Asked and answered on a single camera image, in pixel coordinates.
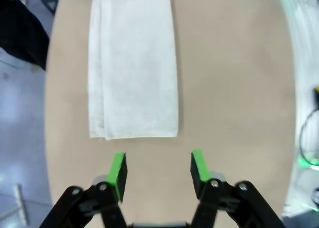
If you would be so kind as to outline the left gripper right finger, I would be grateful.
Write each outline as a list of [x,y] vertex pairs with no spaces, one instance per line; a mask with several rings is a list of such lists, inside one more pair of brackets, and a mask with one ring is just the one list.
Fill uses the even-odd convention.
[[199,204],[191,228],[212,228],[218,211],[227,212],[239,228],[283,228],[284,224],[249,181],[234,186],[213,177],[203,152],[191,153],[190,172]]

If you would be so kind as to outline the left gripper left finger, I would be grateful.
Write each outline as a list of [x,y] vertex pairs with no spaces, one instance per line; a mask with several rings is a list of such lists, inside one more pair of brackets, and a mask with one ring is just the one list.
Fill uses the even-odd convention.
[[84,228],[96,214],[105,228],[126,228],[119,207],[123,202],[128,169],[125,153],[116,153],[106,180],[84,190],[69,186],[46,216],[41,228]]

